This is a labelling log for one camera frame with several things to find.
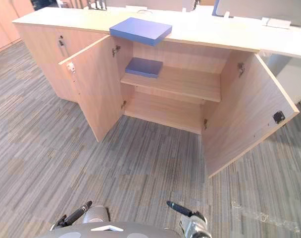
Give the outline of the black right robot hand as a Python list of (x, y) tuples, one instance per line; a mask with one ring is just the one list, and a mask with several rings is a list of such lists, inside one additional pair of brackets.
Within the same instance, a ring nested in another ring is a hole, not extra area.
[(204, 217), (203, 214), (201, 214), (199, 211), (193, 212), (190, 209), (181, 206), (175, 202), (172, 201), (166, 201), (166, 204), (172, 208), (173, 210), (177, 211), (178, 213), (181, 213), (182, 215), (186, 216), (186, 217), (192, 217), (192, 216), (197, 216), (200, 219), (202, 219), (204, 222), (207, 222), (206, 218)]

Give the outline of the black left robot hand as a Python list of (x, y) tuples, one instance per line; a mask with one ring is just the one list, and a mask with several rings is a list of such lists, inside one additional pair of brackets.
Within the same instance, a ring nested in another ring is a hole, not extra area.
[(89, 210), (91, 205), (92, 205), (92, 201), (88, 201), (80, 208), (78, 208), (75, 212), (73, 212), (70, 216), (67, 216), (66, 214), (63, 215), (56, 223), (52, 225), (50, 231), (71, 226), (74, 222), (76, 222), (82, 215), (84, 215)]

